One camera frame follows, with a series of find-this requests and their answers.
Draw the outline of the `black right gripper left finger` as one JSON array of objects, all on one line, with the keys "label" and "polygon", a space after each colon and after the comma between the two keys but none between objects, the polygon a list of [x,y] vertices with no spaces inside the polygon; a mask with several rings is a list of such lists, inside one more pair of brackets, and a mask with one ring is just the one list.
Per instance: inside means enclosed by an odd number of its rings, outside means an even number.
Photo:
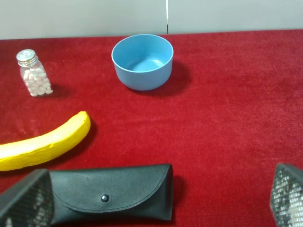
[{"label": "black right gripper left finger", "polygon": [[2,227],[49,227],[54,216],[50,173],[37,169],[0,195]]}]

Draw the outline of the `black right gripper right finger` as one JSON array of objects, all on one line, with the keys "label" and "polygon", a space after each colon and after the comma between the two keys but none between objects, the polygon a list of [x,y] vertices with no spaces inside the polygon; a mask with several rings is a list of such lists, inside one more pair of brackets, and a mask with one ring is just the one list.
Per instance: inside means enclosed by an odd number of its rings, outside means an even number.
[{"label": "black right gripper right finger", "polygon": [[270,209],[278,227],[303,225],[303,171],[279,163],[273,179]]}]

